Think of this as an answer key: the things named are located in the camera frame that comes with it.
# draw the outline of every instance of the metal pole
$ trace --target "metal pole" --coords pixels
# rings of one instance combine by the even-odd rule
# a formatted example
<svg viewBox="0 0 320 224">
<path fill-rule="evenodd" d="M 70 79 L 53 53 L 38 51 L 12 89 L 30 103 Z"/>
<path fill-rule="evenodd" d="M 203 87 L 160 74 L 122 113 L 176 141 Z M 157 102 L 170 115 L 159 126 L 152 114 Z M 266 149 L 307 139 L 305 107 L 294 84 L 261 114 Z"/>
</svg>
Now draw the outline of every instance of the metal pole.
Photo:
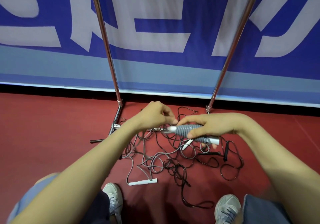
<svg viewBox="0 0 320 224">
<path fill-rule="evenodd" d="M 97 17 L 98 17 L 98 21 L 99 21 L 99 25 L 100 25 L 102 39 L 103 39 L 104 46 L 105 46 L 106 52 L 107 52 L 106 56 L 108 57 L 108 62 L 109 62 L 109 66 L 110 66 L 110 72 L 111 72 L 111 76 L 112 76 L 112 80 L 113 80 L 113 84 L 114 84 L 115 94 L 117 95 L 118 105 L 119 105 L 119 107 L 122 107 L 122 99 L 120 97 L 120 92 L 119 92 L 118 82 L 117 82 L 117 78 L 116 78 L 115 68 L 114 68 L 114 65 L 113 65 L 113 62 L 112 62 L 112 57 L 111 57 L 110 47 L 109 47 L 109 40 L 108 40 L 108 36 L 107 36 L 107 32 L 106 32 L 106 27 L 104 25 L 104 20 L 103 20 L 103 16 L 102 16 L 100 2 L 99 2 L 99 0 L 93 0 L 93 2 L 94 2 L 94 7 L 95 7 L 96 12 L 97 12 Z"/>
<path fill-rule="evenodd" d="M 248 0 L 248 3 L 247 3 L 247 6 L 244 10 L 244 13 L 242 15 L 242 18 L 241 18 L 241 21 L 240 21 L 240 24 L 238 26 L 238 29 L 237 29 L 237 32 L 234 36 L 234 39 L 233 39 L 233 42 L 231 44 L 231 48 L 229 50 L 229 53 L 228 53 L 228 56 L 226 58 L 226 62 L 224 63 L 224 66 L 220 72 L 220 75 L 219 75 L 219 78 L 218 78 L 218 82 L 217 82 L 217 85 L 216 87 L 214 88 L 214 92 L 212 94 L 212 97 L 210 99 L 210 103 L 209 105 L 207 105 L 206 107 L 206 112 L 207 113 L 210 113 L 210 109 L 212 108 L 212 105 L 214 104 L 214 100 L 216 99 L 216 96 L 218 94 L 218 90 L 221 86 L 221 83 L 222 83 L 222 80 L 223 80 L 223 77 L 225 76 L 226 74 L 226 71 L 229 67 L 229 64 L 230 64 L 230 61 L 232 59 L 232 56 L 234 54 L 234 51 L 236 50 L 236 47 L 238 45 L 238 42 L 239 42 L 239 39 L 241 37 L 241 34 L 242 34 L 242 31 L 247 23 L 247 20 L 250 16 L 250 13 L 251 13 L 251 10 L 252 10 L 252 7 L 254 6 L 254 3 L 256 2 L 256 0 Z"/>
</svg>

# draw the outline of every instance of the gray sneaker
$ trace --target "gray sneaker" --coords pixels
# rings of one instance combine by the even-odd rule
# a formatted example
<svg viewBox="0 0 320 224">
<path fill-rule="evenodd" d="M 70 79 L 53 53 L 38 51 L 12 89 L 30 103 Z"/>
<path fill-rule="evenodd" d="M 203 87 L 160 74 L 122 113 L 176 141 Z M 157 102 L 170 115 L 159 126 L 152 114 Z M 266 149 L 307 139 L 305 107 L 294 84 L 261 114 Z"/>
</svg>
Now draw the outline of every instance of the gray sneaker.
<svg viewBox="0 0 320 224">
<path fill-rule="evenodd" d="M 122 193 L 121 193 L 119 186 L 116 184 L 113 184 L 113 183 L 108 183 L 104 186 L 102 191 L 105 192 L 109 196 L 110 215 L 115 215 L 117 223 L 122 224 L 121 211 L 122 211 L 122 206 L 123 206 L 123 198 L 122 198 Z"/>
<path fill-rule="evenodd" d="M 227 194 L 219 199 L 214 209 L 216 224 L 232 223 L 241 208 L 241 204 L 236 196 Z"/>
</svg>

